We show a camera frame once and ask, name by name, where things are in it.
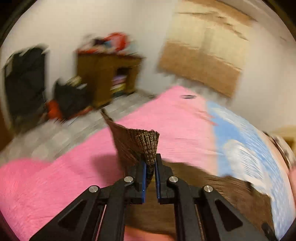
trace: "tiled floor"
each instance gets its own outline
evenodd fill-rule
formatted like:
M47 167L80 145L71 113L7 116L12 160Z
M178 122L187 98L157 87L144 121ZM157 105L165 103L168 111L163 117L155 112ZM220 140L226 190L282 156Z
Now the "tiled floor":
M134 93L121 96L105 107L116 121L148 102L146 96ZM63 124L52 120L19 135L0 153L0 166L17 158L54 161L74 146L106 126L99 111L69 120Z

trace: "beige curtain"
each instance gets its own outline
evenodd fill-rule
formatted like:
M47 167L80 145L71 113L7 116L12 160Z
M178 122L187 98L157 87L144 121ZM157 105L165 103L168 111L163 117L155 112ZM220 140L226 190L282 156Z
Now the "beige curtain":
M231 97L244 67L251 22L222 2L179 1L159 67Z

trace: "brown garment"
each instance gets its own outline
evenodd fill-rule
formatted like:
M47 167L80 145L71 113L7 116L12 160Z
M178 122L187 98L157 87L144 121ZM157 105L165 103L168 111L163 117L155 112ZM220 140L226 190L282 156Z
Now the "brown garment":
M155 131L127 129L112 121L102 111L113 133L114 142L123 168L136 164L142 153L145 154L149 169L149 178L153 175L153 165L159 134ZM250 183L233 177L217 177L183 163L164 162L172 168L175 176L189 185L203 187L211 185L236 209L238 209L260 231L263 222L273 228L270 198L257 192ZM127 211L126 225L144 231L176 236L174 207L172 204L160 205L156 198L155 179L146 189L146 201L143 205L130 205Z

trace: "red bag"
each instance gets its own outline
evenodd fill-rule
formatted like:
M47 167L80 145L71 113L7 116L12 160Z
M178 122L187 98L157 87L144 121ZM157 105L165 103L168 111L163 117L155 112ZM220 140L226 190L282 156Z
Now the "red bag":
M112 46L118 52L124 50L128 45L128 36L124 33L112 33L104 38L105 41L112 41Z

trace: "pink bedspread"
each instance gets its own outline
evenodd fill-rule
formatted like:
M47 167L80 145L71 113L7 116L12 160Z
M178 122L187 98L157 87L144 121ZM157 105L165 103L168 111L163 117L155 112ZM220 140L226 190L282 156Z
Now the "pink bedspread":
M118 123L160 133L158 153L172 162L184 162L216 173L213 123L202 97L176 86L148 102ZM91 185L105 187L122 177L111 133L105 128L53 164L27 165L19 175L17 162L0 169L0 210L20 241L27 241Z

